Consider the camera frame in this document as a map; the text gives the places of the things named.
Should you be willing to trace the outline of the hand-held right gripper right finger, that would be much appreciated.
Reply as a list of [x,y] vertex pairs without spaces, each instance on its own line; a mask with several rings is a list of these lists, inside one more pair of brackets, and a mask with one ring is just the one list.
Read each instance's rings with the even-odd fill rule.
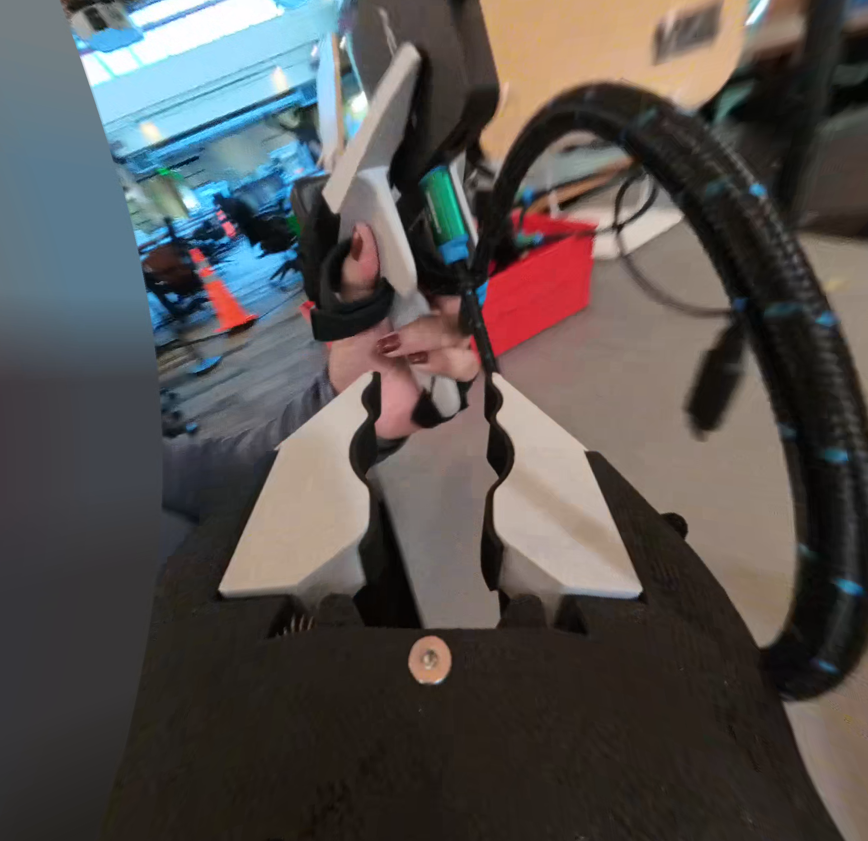
[[638,600],[642,584],[590,452],[499,372],[484,385],[482,573],[503,604],[537,597],[545,619],[567,598]]

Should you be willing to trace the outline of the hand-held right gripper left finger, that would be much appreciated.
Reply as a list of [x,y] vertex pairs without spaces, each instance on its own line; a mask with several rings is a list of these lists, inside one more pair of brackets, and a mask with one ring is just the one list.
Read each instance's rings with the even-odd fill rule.
[[219,585],[226,599],[292,596],[319,604],[366,583],[359,544],[370,493],[351,464],[353,438],[370,415],[367,372],[276,450]]

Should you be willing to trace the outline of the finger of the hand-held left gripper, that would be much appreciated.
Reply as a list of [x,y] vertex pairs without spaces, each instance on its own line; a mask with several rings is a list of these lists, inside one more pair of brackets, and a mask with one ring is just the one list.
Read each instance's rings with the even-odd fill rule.
[[404,140],[422,58],[412,44],[402,44],[368,100],[355,136],[339,155],[323,198],[338,214],[362,177],[389,179],[393,158]]
[[450,180],[469,242],[478,242],[476,218],[464,191],[464,167],[465,165],[449,165]]

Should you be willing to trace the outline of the red plastic bin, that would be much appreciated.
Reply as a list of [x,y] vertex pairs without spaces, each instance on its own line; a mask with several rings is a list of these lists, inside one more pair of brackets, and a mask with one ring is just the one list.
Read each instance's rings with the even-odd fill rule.
[[496,358],[590,304],[598,221],[515,211],[509,225],[517,256],[495,252],[483,303]]

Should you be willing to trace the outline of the person's left hand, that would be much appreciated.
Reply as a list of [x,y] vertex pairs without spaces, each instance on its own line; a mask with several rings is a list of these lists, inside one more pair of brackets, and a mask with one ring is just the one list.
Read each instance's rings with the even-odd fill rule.
[[301,410],[311,418],[360,376],[376,372],[381,383],[377,436],[385,442],[402,441],[423,429],[415,420],[422,398],[416,374],[469,384],[480,362],[460,324],[461,302],[456,296],[432,298],[427,315],[402,326],[387,316],[373,320],[374,302],[385,295],[373,230],[360,223],[343,241],[339,230],[326,221],[309,228],[305,236],[306,261],[318,269],[312,277],[320,308],[343,317],[364,308],[362,319],[372,326],[331,343],[326,366],[305,397],[297,399],[297,420],[301,422]]

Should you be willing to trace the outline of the orange traffic cone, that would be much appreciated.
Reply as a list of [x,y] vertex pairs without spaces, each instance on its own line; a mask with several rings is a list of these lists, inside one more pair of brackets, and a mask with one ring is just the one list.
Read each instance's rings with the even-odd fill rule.
[[216,317],[217,328],[214,334],[234,335],[254,326],[258,316],[248,313],[237,301],[201,250],[191,248],[189,257]]

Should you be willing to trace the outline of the tan board on white stand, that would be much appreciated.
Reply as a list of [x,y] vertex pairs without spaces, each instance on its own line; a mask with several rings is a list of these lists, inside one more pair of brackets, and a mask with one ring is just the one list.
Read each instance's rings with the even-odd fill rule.
[[623,82],[680,107],[711,100],[735,70],[749,0],[480,0],[501,101],[481,137],[498,162],[548,101]]

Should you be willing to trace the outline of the black floor lamp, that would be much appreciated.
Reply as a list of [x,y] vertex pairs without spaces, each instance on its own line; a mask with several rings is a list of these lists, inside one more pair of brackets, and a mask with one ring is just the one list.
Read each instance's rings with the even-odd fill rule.
[[804,34],[782,112],[774,198],[791,223],[799,219],[802,184],[828,105],[848,0],[807,0]]

